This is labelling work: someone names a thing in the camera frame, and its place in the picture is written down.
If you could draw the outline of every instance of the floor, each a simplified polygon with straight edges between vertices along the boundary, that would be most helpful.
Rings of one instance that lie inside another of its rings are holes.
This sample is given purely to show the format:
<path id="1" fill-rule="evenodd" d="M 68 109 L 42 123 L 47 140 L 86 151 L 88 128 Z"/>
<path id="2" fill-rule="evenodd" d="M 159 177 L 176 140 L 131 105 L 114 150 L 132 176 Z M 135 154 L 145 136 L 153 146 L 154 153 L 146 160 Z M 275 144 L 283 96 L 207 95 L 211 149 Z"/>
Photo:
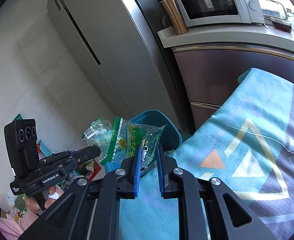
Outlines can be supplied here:
<path id="1" fill-rule="evenodd" d="M 81 139 L 97 117 L 115 115 L 74 61 L 52 25 L 47 0 L 18 0 L 0 10 L 0 207 L 14 179 L 4 126 L 34 118 L 38 138 L 55 152 L 87 146 Z M 104 176 L 104 169 L 97 178 Z"/>

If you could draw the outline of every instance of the blue gripper pad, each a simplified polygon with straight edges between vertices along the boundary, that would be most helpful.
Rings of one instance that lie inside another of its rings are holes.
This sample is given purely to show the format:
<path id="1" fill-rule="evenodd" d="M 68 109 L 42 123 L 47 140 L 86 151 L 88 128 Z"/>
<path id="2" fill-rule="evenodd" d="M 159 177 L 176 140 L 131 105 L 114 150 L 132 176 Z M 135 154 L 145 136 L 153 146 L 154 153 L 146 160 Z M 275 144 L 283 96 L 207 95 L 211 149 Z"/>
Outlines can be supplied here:
<path id="1" fill-rule="evenodd" d="M 161 162 L 159 145 L 157 146 L 156 151 L 157 151 L 156 154 L 157 154 L 157 170 L 158 170 L 159 190 L 160 190 L 161 196 L 163 197 L 165 188 L 164 188 L 164 183 L 163 183 L 163 169 L 162 169 L 162 162 Z"/>
<path id="2" fill-rule="evenodd" d="M 139 183 L 140 183 L 140 170 L 142 169 L 142 148 L 139 147 L 138 158 L 137 158 L 137 166 L 135 170 L 135 179 L 134 179 L 134 195 L 138 196 L 139 192 Z"/>

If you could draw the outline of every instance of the blue blanket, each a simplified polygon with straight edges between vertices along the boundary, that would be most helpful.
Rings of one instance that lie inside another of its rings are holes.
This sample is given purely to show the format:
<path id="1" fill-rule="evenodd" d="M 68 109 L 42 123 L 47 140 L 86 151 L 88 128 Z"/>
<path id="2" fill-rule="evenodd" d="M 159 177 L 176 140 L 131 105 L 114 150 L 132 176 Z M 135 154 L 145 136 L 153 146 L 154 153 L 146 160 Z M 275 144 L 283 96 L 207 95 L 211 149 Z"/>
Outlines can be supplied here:
<path id="1" fill-rule="evenodd" d="M 238 81 L 172 157 L 197 178 L 221 178 L 288 240 L 294 232 L 294 85 L 258 69 Z M 138 198 L 121 200 L 120 209 L 119 239 L 178 239 L 178 203 L 161 198 L 157 169 L 141 179 Z"/>

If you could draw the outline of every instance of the glass kettle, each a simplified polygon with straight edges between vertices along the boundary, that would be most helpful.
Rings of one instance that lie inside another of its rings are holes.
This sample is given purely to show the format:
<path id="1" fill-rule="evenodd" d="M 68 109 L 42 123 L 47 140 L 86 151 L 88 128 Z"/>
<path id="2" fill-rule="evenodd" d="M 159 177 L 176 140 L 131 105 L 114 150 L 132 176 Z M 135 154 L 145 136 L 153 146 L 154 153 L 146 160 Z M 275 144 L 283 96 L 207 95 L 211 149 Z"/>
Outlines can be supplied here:
<path id="1" fill-rule="evenodd" d="M 260 7 L 265 19 L 288 20 L 288 14 L 282 3 L 275 0 L 259 0 Z"/>

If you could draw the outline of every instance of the metal screw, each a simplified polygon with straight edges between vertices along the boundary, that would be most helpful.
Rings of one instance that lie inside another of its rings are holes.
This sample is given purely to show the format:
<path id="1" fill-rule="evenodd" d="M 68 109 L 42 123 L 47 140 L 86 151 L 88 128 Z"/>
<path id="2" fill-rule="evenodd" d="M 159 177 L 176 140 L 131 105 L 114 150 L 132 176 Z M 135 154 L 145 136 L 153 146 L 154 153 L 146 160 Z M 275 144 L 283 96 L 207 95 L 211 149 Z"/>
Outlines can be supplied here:
<path id="1" fill-rule="evenodd" d="M 184 173 L 184 170 L 181 168 L 175 168 L 175 169 L 173 169 L 173 172 L 177 175 L 181 175 Z"/>
<path id="2" fill-rule="evenodd" d="M 213 185 L 220 185 L 221 180 L 218 179 L 218 178 L 212 178 L 212 179 L 211 179 L 211 183 L 212 183 Z"/>
<path id="3" fill-rule="evenodd" d="M 87 184 L 87 181 L 88 180 L 86 180 L 85 178 L 81 178 L 81 179 L 78 180 L 77 183 L 78 183 L 79 186 L 85 186 Z"/>
<path id="4" fill-rule="evenodd" d="M 117 170 L 115 171 L 115 173 L 116 173 L 117 175 L 124 175 L 124 174 L 126 173 L 126 171 L 125 171 L 124 169 L 117 169 Z"/>

